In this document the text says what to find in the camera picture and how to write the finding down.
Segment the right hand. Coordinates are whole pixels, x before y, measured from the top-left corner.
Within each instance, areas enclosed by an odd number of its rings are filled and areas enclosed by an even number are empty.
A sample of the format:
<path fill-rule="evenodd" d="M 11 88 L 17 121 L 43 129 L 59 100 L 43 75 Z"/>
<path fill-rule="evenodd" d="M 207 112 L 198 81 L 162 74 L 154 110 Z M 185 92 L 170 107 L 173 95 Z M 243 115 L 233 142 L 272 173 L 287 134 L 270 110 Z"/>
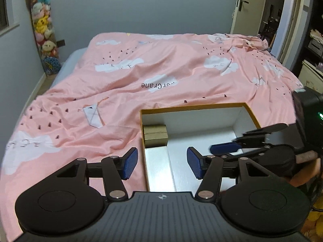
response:
<path fill-rule="evenodd" d="M 321 159 L 315 151 L 307 151 L 296 155 L 296 164 L 308 164 L 304 166 L 299 172 L 297 172 L 289 181 L 289 183 L 298 187 L 306 184 L 310 179 L 318 176 L 321 169 Z"/>

